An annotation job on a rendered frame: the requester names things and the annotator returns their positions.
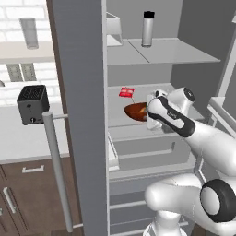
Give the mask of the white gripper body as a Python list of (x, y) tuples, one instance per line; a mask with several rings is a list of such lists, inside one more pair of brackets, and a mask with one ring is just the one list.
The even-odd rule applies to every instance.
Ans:
[[(147, 105), (149, 105), (149, 103), (155, 98), (155, 94), (151, 93), (147, 95)], [(147, 129), (148, 130), (158, 130), (162, 127), (162, 123), (157, 121), (157, 120), (153, 120), (152, 118), (148, 117), (147, 118)]]

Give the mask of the brown bowl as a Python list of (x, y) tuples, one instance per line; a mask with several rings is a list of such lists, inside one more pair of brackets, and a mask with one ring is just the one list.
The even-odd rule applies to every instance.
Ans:
[(147, 104), (145, 102), (133, 103), (124, 108), (125, 114), (139, 122), (146, 122), (148, 120)]

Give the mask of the white fridge crisper drawer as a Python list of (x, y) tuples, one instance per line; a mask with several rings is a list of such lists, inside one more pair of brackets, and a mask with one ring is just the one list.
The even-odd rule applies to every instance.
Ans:
[(112, 136), (121, 171), (181, 164), (191, 149), (178, 135)]

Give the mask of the grey fridge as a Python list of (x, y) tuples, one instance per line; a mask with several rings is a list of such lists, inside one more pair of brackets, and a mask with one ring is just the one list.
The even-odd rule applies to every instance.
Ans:
[[(106, 0), (106, 13), (121, 20), (123, 43), (129, 39), (142, 42), (146, 11), (155, 13), (152, 41), (177, 38), (218, 58), (218, 62), (108, 65), (107, 61), (110, 236), (123, 236), (124, 228), (143, 234), (153, 222), (156, 212), (145, 200), (145, 191), (151, 184), (186, 173), (196, 174), (202, 183), (225, 177), (193, 150), (185, 163), (120, 170), (112, 136), (178, 135), (166, 124), (158, 130), (148, 130), (148, 121), (135, 121), (125, 114), (127, 105), (147, 103), (151, 92), (190, 89), (195, 101), (189, 108), (188, 117), (209, 125), (207, 105), (212, 97), (217, 96), (226, 64), (234, 34), (231, 21), (236, 12), (236, 0)], [(120, 97), (122, 87), (133, 88), (133, 97)]]

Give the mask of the glass fridge shelf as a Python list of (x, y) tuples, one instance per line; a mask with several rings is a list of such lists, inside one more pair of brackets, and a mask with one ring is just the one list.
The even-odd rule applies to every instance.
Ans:
[(141, 46), (141, 40), (124, 40), (122, 46), (109, 47), (108, 65), (215, 63), (218, 58), (204, 53), (177, 38), (154, 39), (152, 46)]

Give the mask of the grey fridge door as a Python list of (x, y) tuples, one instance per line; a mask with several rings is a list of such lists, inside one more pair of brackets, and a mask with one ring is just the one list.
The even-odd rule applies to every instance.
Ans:
[(106, 0), (46, 0), (84, 236), (110, 236)]

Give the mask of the fridge door with shelf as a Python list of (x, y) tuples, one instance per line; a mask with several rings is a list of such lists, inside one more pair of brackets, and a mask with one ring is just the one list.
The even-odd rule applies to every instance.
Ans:
[(226, 64), (218, 85), (217, 96), (210, 99), (207, 108), (211, 113), (210, 124), (215, 126), (220, 123), (236, 138), (236, 12), (231, 22), (234, 34)]

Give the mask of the red food packet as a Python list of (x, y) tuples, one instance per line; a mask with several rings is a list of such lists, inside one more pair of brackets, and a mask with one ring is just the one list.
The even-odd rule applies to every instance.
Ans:
[(119, 93), (120, 97), (132, 98), (135, 90), (133, 88), (122, 87)]

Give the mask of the grey bottle with black cap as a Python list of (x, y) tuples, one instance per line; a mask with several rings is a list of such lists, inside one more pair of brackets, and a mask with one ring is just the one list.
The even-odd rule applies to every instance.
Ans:
[(153, 11), (146, 11), (144, 13), (141, 42), (143, 47), (150, 47), (152, 45), (154, 18), (155, 13)]

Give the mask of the clear plastic container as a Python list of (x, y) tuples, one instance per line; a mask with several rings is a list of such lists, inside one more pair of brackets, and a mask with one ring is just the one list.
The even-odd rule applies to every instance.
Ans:
[(119, 17), (107, 12), (107, 45), (112, 46), (122, 46), (122, 27), (121, 20)]

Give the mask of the black toaster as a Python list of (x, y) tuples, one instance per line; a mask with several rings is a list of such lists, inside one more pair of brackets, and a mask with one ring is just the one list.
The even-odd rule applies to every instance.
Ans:
[(18, 95), (17, 104), (24, 125), (42, 124), (42, 114), (50, 110), (46, 87), (25, 86)]

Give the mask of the brown drawer front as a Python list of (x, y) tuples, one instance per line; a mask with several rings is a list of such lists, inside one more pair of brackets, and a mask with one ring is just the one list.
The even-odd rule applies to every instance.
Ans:
[[(44, 165), (44, 171), (22, 173), (22, 168), (27, 169), (39, 168)], [(19, 183), (20, 185), (26, 185), (27, 183), (35, 184), (52, 184), (56, 185), (53, 162), (51, 159), (42, 159), (34, 161), (23, 161), (19, 163), (2, 164), (4, 177), (10, 185)]]

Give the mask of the grey glass jar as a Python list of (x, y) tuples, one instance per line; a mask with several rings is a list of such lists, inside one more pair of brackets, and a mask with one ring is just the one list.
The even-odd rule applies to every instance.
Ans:
[(19, 20), (26, 46), (29, 50), (39, 48), (35, 18), (21, 18)]

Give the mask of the brown cupboard door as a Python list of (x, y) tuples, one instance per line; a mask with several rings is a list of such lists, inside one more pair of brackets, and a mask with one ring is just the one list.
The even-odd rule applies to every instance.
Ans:
[[(3, 193), (4, 187), (8, 187), (10, 197), (16, 206), (16, 214), (11, 212), (6, 201)], [(26, 217), (20, 210), (13, 190), (7, 184), (0, 183), (0, 236), (39, 236), (47, 232), (48, 230), (43, 228), (33, 228), (33, 225), (27, 222)]]

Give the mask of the grey wall socket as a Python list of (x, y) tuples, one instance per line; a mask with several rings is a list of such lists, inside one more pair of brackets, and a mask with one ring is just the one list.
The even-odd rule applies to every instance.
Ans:
[(26, 81), (36, 81), (37, 80), (33, 64), (22, 64), (21, 70), (23, 73), (23, 77)]
[(19, 64), (11, 64), (6, 66), (10, 80), (12, 82), (22, 82), (22, 75)]

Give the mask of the white wall shelf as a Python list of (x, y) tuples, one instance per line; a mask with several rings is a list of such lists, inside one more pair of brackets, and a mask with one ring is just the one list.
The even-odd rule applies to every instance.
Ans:
[(0, 64), (53, 62), (53, 44), (40, 41), (39, 48), (30, 50), (23, 41), (0, 42)]

